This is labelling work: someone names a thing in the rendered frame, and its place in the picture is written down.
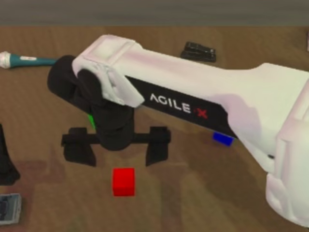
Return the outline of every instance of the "white plastic casing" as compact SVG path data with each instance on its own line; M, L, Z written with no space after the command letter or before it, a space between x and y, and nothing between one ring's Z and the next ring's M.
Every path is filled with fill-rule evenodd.
M103 97L119 104L136 107L144 101L127 75L222 105L231 129L268 173L269 205L285 219L309 227L308 72L269 63L224 70L112 35L101 36L76 58L75 74L82 68L96 73L106 86ZM113 83L106 70L114 73Z

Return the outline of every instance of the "teal handle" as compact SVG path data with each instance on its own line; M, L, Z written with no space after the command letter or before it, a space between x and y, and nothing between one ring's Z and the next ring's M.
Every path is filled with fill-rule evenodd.
M11 68L20 66L52 66L56 59L37 58L37 57L23 57L15 54L10 55Z

